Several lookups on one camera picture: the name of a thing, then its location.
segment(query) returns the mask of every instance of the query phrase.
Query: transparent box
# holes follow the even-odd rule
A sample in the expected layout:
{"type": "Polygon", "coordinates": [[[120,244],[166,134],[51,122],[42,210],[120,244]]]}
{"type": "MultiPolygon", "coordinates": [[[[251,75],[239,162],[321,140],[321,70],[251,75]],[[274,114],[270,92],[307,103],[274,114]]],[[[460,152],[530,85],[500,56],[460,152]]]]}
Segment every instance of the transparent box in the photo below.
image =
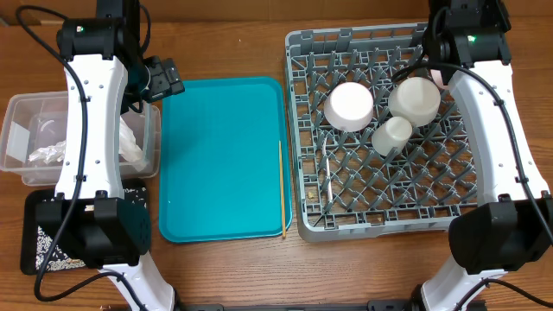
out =
{"type": "MultiPolygon", "coordinates": [[[[143,113],[129,111],[123,120],[133,131],[143,158],[127,162],[119,156],[121,178],[150,178],[157,174],[160,161],[161,118],[157,107],[145,105],[143,113]]],[[[63,162],[29,161],[39,149],[66,139],[67,92],[20,94],[12,97],[0,136],[0,169],[22,177],[27,186],[55,185],[63,162]]]]}

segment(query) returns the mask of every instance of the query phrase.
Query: teal cutting board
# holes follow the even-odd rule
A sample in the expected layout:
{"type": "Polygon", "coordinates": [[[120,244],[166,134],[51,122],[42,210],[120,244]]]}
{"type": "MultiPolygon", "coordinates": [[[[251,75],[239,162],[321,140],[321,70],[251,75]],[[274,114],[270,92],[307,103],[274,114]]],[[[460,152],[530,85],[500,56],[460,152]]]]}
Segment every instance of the teal cutting board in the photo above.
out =
{"type": "Polygon", "coordinates": [[[292,222],[283,89],[272,78],[184,81],[163,100],[159,229],[170,242],[281,235],[292,222]]]}

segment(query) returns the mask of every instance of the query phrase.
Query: gray dish rack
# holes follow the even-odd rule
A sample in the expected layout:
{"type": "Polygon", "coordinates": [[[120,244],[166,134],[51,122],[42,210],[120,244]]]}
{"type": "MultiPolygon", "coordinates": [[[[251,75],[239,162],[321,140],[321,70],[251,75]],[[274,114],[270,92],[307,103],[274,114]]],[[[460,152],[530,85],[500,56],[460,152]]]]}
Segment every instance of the gray dish rack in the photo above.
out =
{"type": "MultiPolygon", "coordinates": [[[[423,48],[414,43],[426,26],[302,30],[286,36],[298,230],[305,240],[444,231],[452,219],[476,208],[467,133],[447,91],[435,120],[415,128],[404,149],[381,156],[371,145],[372,133],[391,117],[388,96],[396,86],[391,76],[420,56],[423,48]],[[358,132],[336,130],[324,118],[325,99],[346,81],[363,84],[374,97],[373,119],[358,132]]],[[[431,79],[425,69],[414,74],[431,79]]]]}

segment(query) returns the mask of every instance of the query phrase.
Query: white cup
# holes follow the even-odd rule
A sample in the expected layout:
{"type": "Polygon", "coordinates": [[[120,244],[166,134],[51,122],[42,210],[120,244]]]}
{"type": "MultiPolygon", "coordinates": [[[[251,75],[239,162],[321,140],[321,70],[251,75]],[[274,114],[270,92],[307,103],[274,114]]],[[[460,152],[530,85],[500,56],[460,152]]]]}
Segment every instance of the white cup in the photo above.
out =
{"type": "Polygon", "coordinates": [[[410,78],[396,87],[388,98],[388,107],[394,117],[404,117],[413,126],[423,126],[434,120],[442,98],[432,81],[410,78]]]}
{"type": "Polygon", "coordinates": [[[372,147],[380,155],[387,156],[394,147],[403,149],[411,134],[413,127],[407,119],[392,117],[372,134],[372,147]]]}
{"type": "Polygon", "coordinates": [[[363,130],[371,122],[373,105],[366,87],[355,82],[342,83],[325,101],[325,118],[338,130],[363,130]]]}

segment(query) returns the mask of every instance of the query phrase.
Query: wooden table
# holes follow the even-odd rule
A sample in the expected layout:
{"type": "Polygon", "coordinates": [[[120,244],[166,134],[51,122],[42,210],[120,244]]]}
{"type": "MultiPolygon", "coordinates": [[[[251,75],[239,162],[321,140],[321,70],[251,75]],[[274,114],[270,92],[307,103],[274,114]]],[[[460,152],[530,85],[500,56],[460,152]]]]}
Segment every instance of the wooden table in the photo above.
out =
{"type": "MultiPolygon", "coordinates": [[[[183,79],[271,76],[284,85],[284,36],[292,30],[378,25],[405,20],[313,22],[160,23],[152,29],[148,54],[173,57],[183,79]]],[[[543,177],[553,185],[553,48],[548,18],[513,18],[508,34],[520,116],[543,177]]],[[[59,27],[35,28],[54,44],[59,27]]],[[[0,29],[0,111],[18,93],[66,89],[61,65],[18,27],[0,29]]],[[[171,244],[157,230],[158,178],[147,181],[154,224],[152,256],[165,280],[186,303],[226,306],[299,303],[365,303],[407,298],[449,256],[447,234],[414,233],[374,239],[310,244],[296,220],[285,240],[259,238],[203,244],[171,244]]],[[[124,303],[107,280],[49,304],[33,296],[35,278],[19,270],[23,202],[34,189],[19,176],[0,174],[0,309],[97,310],[124,303]]],[[[73,270],[48,275],[43,292],[59,293],[92,274],[73,270]]],[[[553,301],[553,253],[528,263],[505,280],[553,301]]],[[[482,295],[491,310],[542,309],[507,289],[482,295]]]]}

